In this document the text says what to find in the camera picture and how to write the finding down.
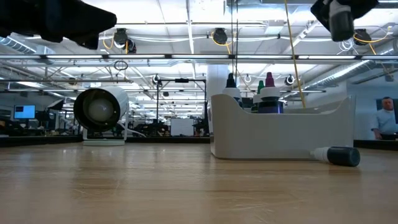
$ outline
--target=man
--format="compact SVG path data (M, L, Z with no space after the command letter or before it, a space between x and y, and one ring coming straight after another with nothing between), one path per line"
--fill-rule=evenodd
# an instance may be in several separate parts
M394 113L394 104L392 99L384 97L381 101L382 109L376 112L372 119L371 130L377 140L395 140L398 132L396 116Z

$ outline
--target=fluorescent light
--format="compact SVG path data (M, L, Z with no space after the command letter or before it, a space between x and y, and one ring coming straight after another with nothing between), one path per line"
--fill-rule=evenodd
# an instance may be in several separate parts
M355 55L300 55L298 59L354 59Z
M105 52L105 53L109 54L109 52L108 52L107 50L105 50L105 49L101 49L100 51L102 51L102 52Z
M124 58L165 58L164 55L109 55L109 58L124 59Z
M172 58L185 58L185 59L195 59L195 58L202 58L202 59L214 59L214 58L229 58L228 55L172 55Z
M42 85L37 84L37 83L32 83L32 82L17 82L18 84L25 85L25 86L30 86L34 88L41 88Z
M39 55L0 55L0 59L40 59Z
M178 100L173 100L173 99L159 99L159 102L161 101L174 101L174 102L185 102L185 101L204 101L205 99L201 100L196 100L196 99L178 99Z
M52 95L57 96L57 97L61 97L61 98L65 97L65 96L62 96L61 94L58 94L58 93L52 93L52 92L49 92L49 93L51 93Z
M371 56L362 56L362 59L369 59L369 60L382 60L382 59L398 59L398 55L371 55Z
M53 92L73 92L74 90L43 90L43 91L53 91Z
M13 89L13 90L7 90L7 91L16 91L16 92L31 91L31 92L38 92L38 91L40 91L40 90Z
M99 59L102 55L47 55L49 59Z
M291 55L237 55L238 59L292 59Z
M281 93L300 93L299 90L281 90ZM302 90L303 93L326 93L326 90Z

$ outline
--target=wooden table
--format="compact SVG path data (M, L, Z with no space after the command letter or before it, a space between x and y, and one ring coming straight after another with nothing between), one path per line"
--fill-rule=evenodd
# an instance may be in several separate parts
M398 153L357 168L222 161L207 144L0 149L0 223L397 223Z

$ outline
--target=white shirt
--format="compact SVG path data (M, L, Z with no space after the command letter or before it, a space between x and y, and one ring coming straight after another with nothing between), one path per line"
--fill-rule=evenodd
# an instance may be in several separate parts
M378 129L381 134L394 134L398 132L394 111L381 109L374 114L371 121L371 130Z

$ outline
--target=marker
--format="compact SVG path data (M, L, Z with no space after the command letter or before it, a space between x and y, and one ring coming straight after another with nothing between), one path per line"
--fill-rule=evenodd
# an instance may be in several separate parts
M258 113L283 113L283 103L279 101L280 90L275 87L272 73L267 73L266 86L261 89L261 102L258 105Z
M228 79L226 80L226 86L225 89L223 90L223 94L232 96L239 103L240 107L243 106L241 92L238 88L236 88L233 73L230 73L228 75Z
M260 92L263 88L264 88L264 82L261 80L261 81L259 81L259 86L257 87L257 94L253 96L254 106L251 107L252 113L258 113L259 103L261 102Z
M356 167L361 162L361 155L353 147L320 147L310 152L319 161L329 162L339 166Z

